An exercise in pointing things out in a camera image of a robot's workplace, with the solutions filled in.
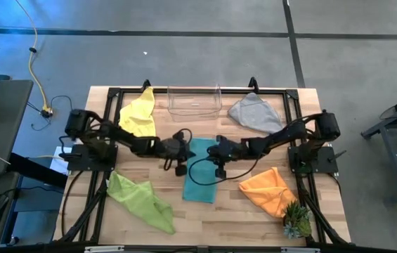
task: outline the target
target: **small succulent plant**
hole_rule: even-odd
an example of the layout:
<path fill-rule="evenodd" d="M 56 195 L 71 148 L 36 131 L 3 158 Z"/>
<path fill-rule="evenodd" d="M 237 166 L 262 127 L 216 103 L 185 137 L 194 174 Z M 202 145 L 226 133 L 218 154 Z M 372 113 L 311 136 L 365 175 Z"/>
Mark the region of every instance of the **small succulent plant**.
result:
<path fill-rule="evenodd" d="M 284 210 L 284 235 L 289 239 L 309 236 L 312 233 L 309 210 L 297 201 L 288 204 Z"/>
<path fill-rule="evenodd" d="M 298 228 L 292 226 L 290 222 L 284 226 L 284 235 L 287 235 L 289 239 L 300 237 Z"/>

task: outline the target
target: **concrete floor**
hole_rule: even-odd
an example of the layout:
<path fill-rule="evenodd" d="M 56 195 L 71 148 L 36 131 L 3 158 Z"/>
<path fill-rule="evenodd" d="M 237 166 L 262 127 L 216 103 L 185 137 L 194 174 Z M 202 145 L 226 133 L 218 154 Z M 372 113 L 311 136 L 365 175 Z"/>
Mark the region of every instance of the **concrete floor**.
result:
<path fill-rule="evenodd" d="M 37 27 L 84 30 L 286 32 L 281 0 L 27 0 L 21 1 Z M 397 34 L 397 0 L 289 0 L 296 32 Z M 13 1 L 0 1 L 0 27 L 29 27 Z M 27 71 L 32 35 L 0 34 L 0 74 L 31 79 Z M 288 38 L 40 36 L 34 62 L 47 96 L 69 95 L 82 108 L 91 85 L 183 84 L 297 87 Z M 382 140 L 359 133 L 397 103 L 397 40 L 298 39 L 306 87 L 317 88 L 323 108 L 335 112 L 341 137 L 336 150 L 352 241 L 397 249 L 397 195 Z M 30 101 L 41 105 L 33 89 Z M 28 109 L 15 151 L 53 153 L 63 134 L 68 103 L 53 103 L 56 116 L 44 121 Z"/>

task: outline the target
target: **cable connector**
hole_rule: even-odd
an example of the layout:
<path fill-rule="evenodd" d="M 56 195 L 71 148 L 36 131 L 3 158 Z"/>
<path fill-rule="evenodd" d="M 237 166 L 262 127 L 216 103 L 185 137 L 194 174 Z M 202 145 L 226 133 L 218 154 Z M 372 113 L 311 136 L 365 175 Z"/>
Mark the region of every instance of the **cable connector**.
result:
<path fill-rule="evenodd" d="M 41 110 L 42 117 L 48 119 L 49 117 L 53 116 L 53 110 L 51 108 L 44 108 Z"/>

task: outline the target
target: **clear plastic container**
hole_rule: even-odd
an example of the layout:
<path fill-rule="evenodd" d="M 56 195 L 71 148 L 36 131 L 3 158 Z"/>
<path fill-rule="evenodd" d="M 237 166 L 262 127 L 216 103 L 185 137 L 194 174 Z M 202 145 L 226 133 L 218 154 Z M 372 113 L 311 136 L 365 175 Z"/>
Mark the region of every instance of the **clear plastic container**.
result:
<path fill-rule="evenodd" d="M 168 86 L 168 110 L 175 122 L 216 119 L 221 110 L 221 91 L 215 87 Z"/>

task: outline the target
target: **yellow cloth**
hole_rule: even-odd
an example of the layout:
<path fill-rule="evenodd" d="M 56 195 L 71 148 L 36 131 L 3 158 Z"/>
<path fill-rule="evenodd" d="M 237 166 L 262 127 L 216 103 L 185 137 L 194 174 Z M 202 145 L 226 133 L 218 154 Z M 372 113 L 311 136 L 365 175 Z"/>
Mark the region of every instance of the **yellow cloth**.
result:
<path fill-rule="evenodd" d="M 153 88 L 148 87 L 140 97 L 120 110 L 119 125 L 137 137 L 156 136 L 155 121 L 151 116 L 154 107 Z"/>
<path fill-rule="evenodd" d="M 256 206 L 278 218 L 284 217 L 287 204 L 296 200 L 275 167 L 239 183 L 239 189 Z"/>

